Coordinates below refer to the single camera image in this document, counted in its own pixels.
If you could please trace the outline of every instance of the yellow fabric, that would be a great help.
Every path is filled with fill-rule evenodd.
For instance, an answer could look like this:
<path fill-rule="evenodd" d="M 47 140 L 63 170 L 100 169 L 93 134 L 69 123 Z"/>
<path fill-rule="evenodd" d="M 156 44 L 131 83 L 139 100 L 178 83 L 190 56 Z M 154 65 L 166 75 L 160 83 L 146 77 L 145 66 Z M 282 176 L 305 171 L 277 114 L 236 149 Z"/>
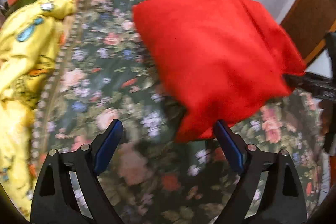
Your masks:
<path fill-rule="evenodd" d="M 0 31 L 0 182 L 18 209 L 29 219 L 35 178 L 29 166 L 33 110 L 44 81 L 55 66 L 65 16 L 74 0 L 53 0 L 53 10 L 41 10 L 47 0 L 14 12 Z M 17 36 L 34 23 L 25 41 Z"/>

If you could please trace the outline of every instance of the silver screw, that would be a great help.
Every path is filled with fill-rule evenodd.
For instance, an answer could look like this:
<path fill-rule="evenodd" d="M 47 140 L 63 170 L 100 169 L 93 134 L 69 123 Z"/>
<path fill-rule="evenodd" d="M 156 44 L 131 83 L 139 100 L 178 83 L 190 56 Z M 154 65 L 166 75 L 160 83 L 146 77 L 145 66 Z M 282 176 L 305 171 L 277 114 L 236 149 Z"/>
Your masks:
<path fill-rule="evenodd" d="M 257 147 L 254 144 L 249 144 L 247 146 L 247 149 L 250 150 L 250 151 L 255 151 L 255 150 L 257 150 Z"/>
<path fill-rule="evenodd" d="M 81 146 L 81 150 L 83 150 L 83 151 L 89 150 L 89 148 L 90 148 L 90 145 L 88 145 L 87 143 L 86 143 L 86 144 L 83 144 L 83 145 Z"/>
<path fill-rule="evenodd" d="M 286 149 L 282 149 L 280 152 L 281 152 L 281 154 L 283 154 L 284 156 L 288 156 L 288 155 L 289 155 L 289 152 L 288 152 Z"/>
<path fill-rule="evenodd" d="M 56 154 L 56 149 L 51 149 L 50 151 L 49 151 L 49 155 L 50 156 L 53 156 L 53 155 L 55 155 Z"/>

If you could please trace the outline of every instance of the blue gripper pad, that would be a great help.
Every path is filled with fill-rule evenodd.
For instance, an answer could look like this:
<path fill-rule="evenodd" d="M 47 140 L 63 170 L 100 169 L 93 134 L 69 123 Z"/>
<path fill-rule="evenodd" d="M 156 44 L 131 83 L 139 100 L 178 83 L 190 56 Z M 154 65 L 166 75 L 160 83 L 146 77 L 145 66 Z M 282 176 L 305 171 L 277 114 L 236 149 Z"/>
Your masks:
<path fill-rule="evenodd" d="M 233 171 L 237 172 L 238 175 L 241 175 L 244 172 L 243 155 L 220 121 L 217 121 L 214 124 L 213 133 L 215 134 L 230 167 Z"/>
<path fill-rule="evenodd" d="M 120 121 L 117 121 L 96 154 L 93 169 L 96 175 L 104 172 L 108 167 L 114 151 L 121 140 L 122 134 L 123 125 Z"/>

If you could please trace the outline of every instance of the patterned cloth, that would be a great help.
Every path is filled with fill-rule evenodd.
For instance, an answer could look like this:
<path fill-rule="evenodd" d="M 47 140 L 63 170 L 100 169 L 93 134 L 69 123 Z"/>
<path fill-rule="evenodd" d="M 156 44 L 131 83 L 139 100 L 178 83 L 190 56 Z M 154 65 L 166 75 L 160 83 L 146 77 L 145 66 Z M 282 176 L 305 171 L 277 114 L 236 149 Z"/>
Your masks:
<path fill-rule="evenodd" d="M 32 161 L 39 170 L 48 150 L 74 151 L 120 119 L 125 138 L 99 180 L 122 220 L 213 223 L 239 177 L 216 140 L 173 142 L 185 110 L 165 94 L 134 28 L 131 9 L 140 1 L 79 0 L 36 112 Z M 309 212 L 320 189 L 317 120 L 310 95 L 296 90 L 232 127 L 261 150 L 290 152 Z M 260 178 L 248 215 L 258 208 L 266 176 Z M 75 179 L 74 187 L 81 210 L 89 215 Z"/>

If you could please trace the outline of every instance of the red fabric bag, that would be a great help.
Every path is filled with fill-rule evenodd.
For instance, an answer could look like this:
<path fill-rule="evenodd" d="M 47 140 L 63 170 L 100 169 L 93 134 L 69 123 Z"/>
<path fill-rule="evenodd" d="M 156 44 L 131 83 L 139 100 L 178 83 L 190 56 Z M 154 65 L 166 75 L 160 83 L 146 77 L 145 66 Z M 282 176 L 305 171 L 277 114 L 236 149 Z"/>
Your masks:
<path fill-rule="evenodd" d="M 212 138 L 216 120 L 248 118 L 292 92 L 284 73 L 305 71 L 288 34 L 258 2 L 146 0 L 133 12 L 165 89 L 187 108 L 177 141 Z"/>

